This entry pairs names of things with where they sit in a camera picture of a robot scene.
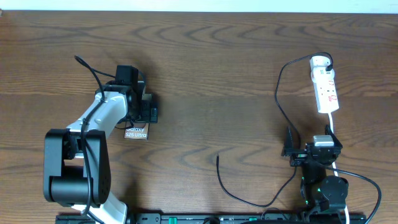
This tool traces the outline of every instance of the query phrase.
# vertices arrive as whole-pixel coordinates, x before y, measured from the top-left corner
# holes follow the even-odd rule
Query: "electrical outlet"
[[[311,79],[315,89],[315,98],[319,113],[331,113],[339,108],[335,86],[335,71],[326,71],[330,59],[315,56],[310,60]]]

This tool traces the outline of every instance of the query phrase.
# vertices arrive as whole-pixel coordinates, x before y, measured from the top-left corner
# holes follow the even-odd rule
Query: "white power strip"
[[[315,89],[315,98],[319,113],[331,113],[337,110],[338,100],[335,86],[335,71],[326,70],[330,59],[324,56],[314,56],[310,60],[311,79]]]

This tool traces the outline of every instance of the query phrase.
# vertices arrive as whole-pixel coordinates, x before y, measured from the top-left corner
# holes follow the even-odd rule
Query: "white cable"
[[[328,113],[328,115],[329,115],[330,129],[331,129],[332,133],[334,133],[335,131],[333,130],[333,118],[331,117],[331,113]],[[337,169],[337,166],[336,166],[336,163],[335,163],[335,162],[333,162],[333,163],[331,164],[331,166],[332,166],[334,169]],[[344,208],[344,213],[345,213],[345,215],[346,215],[346,224],[349,224],[349,213],[348,213],[347,205],[346,205],[346,207]]]
[[[333,118],[331,117],[331,113],[328,113],[328,115],[329,115],[330,129],[331,129],[332,133],[334,133],[335,131],[333,130]]]

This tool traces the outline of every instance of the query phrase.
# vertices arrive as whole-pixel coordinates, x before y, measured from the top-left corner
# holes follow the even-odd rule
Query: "black cable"
[[[298,148],[301,147],[301,136],[300,136],[300,133],[299,133],[299,131],[297,130],[297,128],[293,125],[293,123],[290,121],[290,119],[287,117],[287,115],[285,114],[285,111],[283,111],[282,107],[280,107],[280,104],[279,104],[278,99],[277,99],[277,92],[278,92],[279,82],[280,82],[280,78],[281,78],[281,76],[282,76],[282,72],[284,71],[284,68],[285,68],[286,66],[290,65],[291,63],[295,63],[295,62],[301,61],[301,60],[303,60],[303,59],[306,59],[306,58],[308,58],[308,57],[317,56],[317,55],[321,55],[321,54],[325,54],[325,55],[327,55],[327,56],[330,57],[330,65],[328,65],[328,66],[326,67],[326,71],[330,71],[330,70],[333,68],[333,58],[331,57],[331,55],[330,55],[328,52],[318,52],[318,53],[315,53],[315,54],[310,54],[310,55],[307,55],[307,56],[298,58],[298,59],[296,59],[296,60],[293,60],[293,61],[291,61],[291,62],[287,62],[287,63],[282,67],[282,69],[280,70],[278,82],[277,82],[276,88],[275,88],[275,102],[276,102],[276,105],[279,107],[280,111],[281,111],[282,114],[285,116],[285,118],[286,118],[287,122],[289,123],[289,125],[290,125],[290,126],[294,129],[294,131],[297,133],[297,137],[298,137]]]
[[[100,72],[100,71],[98,71],[98,70],[95,70],[94,68],[93,68],[93,70],[94,70],[94,72],[99,73],[99,74],[101,74],[101,75],[105,75],[105,76],[107,76],[107,77],[116,78],[116,76],[114,76],[114,75],[110,75],[110,74],[107,74],[107,73],[104,73],[104,72]]]
[[[269,210],[271,210],[271,209],[278,210],[279,213],[285,218],[285,220],[289,220],[289,219],[285,216],[285,214],[282,212],[282,210],[279,209],[279,208],[276,208],[276,207],[267,208],[267,209],[261,214],[261,219],[266,218],[266,217],[265,217],[265,214],[266,214]]]
[[[325,165],[323,165],[323,164],[320,164],[320,163],[317,162],[317,161],[314,161],[314,162],[315,162],[316,165],[318,165],[318,166],[320,166],[320,167],[323,167],[323,168],[325,168],[325,169],[332,170],[332,171],[337,171],[337,172],[340,172],[340,173],[342,173],[342,174],[352,175],[352,176],[354,176],[354,177],[357,177],[357,178],[366,180],[366,181],[368,181],[369,183],[373,184],[373,186],[375,186],[375,188],[377,189],[377,202],[376,202],[376,205],[374,206],[374,209],[373,209],[372,213],[370,214],[370,216],[368,216],[368,219],[366,219],[366,221],[364,222],[364,224],[368,224],[368,223],[371,221],[371,219],[373,218],[374,214],[376,214],[377,210],[379,209],[380,203],[381,203],[381,196],[382,196],[382,194],[381,194],[381,189],[380,189],[380,187],[378,186],[378,184],[375,183],[375,181],[373,181],[373,180],[371,180],[371,179],[369,179],[369,178],[367,178],[367,177],[365,177],[365,176],[362,176],[362,175],[359,175],[359,174],[355,174],[355,173],[353,173],[353,172],[348,172],[348,171],[345,171],[345,170],[334,169],[334,168],[332,168],[332,167],[328,167],[328,166],[325,166]]]
[[[275,200],[276,200],[276,198],[278,197],[278,195],[280,194],[280,192],[281,192],[281,191],[284,189],[284,187],[286,187],[286,185],[294,178],[294,176],[296,175],[296,171],[297,171],[297,166],[295,166],[295,167],[294,167],[294,173],[293,173],[293,175],[291,176],[291,178],[290,178],[289,180],[287,180],[287,182],[286,182],[284,185],[282,185],[282,187],[278,190],[278,192],[276,193],[274,199],[272,199],[271,202],[269,202],[269,203],[266,204],[266,205],[258,205],[258,204],[251,203],[251,202],[245,201],[245,200],[243,200],[243,199],[240,199],[240,198],[238,198],[237,196],[232,195],[231,193],[229,193],[229,192],[225,189],[225,187],[224,187],[224,185],[223,185],[223,183],[222,183],[222,181],[221,181],[221,177],[220,177],[220,170],[219,170],[219,168],[218,168],[219,163],[220,163],[220,156],[217,155],[217,163],[216,163],[216,166],[217,166],[218,182],[220,183],[220,186],[221,186],[221,188],[224,190],[224,192],[225,192],[228,196],[230,196],[231,198],[236,199],[236,200],[238,200],[238,201],[240,201],[240,202],[243,202],[243,203],[246,203],[246,204],[255,206],[255,207],[262,207],[262,208],[268,207],[268,206],[272,205],[272,203],[275,202]]]
[[[145,75],[141,72],[141,71],[138,71],[138,74],[141,76],[141,78],[142,78],[142,81],[144,82],[144,85],[147,85],[147,80],[146,80],[146,77],[145,77]],[[119,130],[126,130],[126,129],[130,129],[130,128],[133,128],[134,127],[134,120],[133,119],[130,119],[130,120],[127,120],[124,124],[124,128],[119,128],[119,127],[114,127],[114,128],[116,128],[116,129],[119,129]]]
[[[88,68],[88,69],[89,69],[90,71],[92,71],[92,72],[96,72],[96,73],[99,73],[99,74],[101,74],[101,75],[105,75],[105,76],[107,76],[107,77],[116,78],[114,75],[110,75],[110,74],[108,74],[108,73],[104,73],[104,72],[98,71],[98,70],[96,70],[96,69],[94,69],[94,68],[91,68],[83,59],[81,59],[81,57],[79,57],[79,56],[77,56],[77,55],[75,55],[75,59],[76,59],[77,62],[80,63],[80,65],[82,65],[82,66]]]
[[[92,220],[94,220],[95,222],[98,222],[99,224],[105,224],[104,222],[102,222],[98,217],[96,217],[93,213],[89,212],[87,214],[88,217],[90,217]]]
[[[75,59],[77,62],[79,62],[81,65],[83,65],[84,67],[88,68],[92,74],[95,77],[95,80],[98,83],[98,86],[101,90],[101,100],[99,101],[99,103],[88,113],[88,115],[83,118],[83,122],[81,124],[81,129],[80,129],[80,141],[81,141],[81,150],[83,151],[83,158],[85,161],[85,167],[86,167],[86,174],[87,174],[87,187],[88,187],[88,193],[87,193],[87,204],[86,204],[86,208],[81,211],[81,215],[82,216],[86,216],[88,214],[88,212],[90,211],[90,206],[91,206],[91,194],[93,191],[93,185],[91,183],[91,169],[90,169],[90,162],[88,159],[88,153],[87,153],[87,146],[88,142],[86,141],[86,126],[88,125],[88,121],[91,119],[92,115],[95,113],[95,111],[105,102],[105,94],[104,94],[104,90],[101,84],[101,81],[99,80],[97,74],[95,73],[95,71],[79,56],[75,55]]]

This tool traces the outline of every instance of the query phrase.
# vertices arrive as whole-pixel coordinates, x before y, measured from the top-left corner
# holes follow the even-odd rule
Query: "wood grain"
[[[274,102],[284,63],[333,55],[344,145],[338,167],[375,180],[385,195],[373,223],[395,223],[398,206],[398,17],[366,14],[248,14],[5,11],[0,18],[0,220],[53,223],[72,212],[42,195],[43,146],[93,101],[97,86],[73,55],[114,73],[147,75],[159,101],[148,141],[108,139],[112,191],[132,207],[163,212],[261,212],[226,196],[267,203],[293,173],[280,157],[287,123]],[[288,67],[279,101],[304,141],[323,132],[307,62]],[[369,215],[377,192],[349,180],[348,207]],[[303,205],[300,175],[275,206]]]

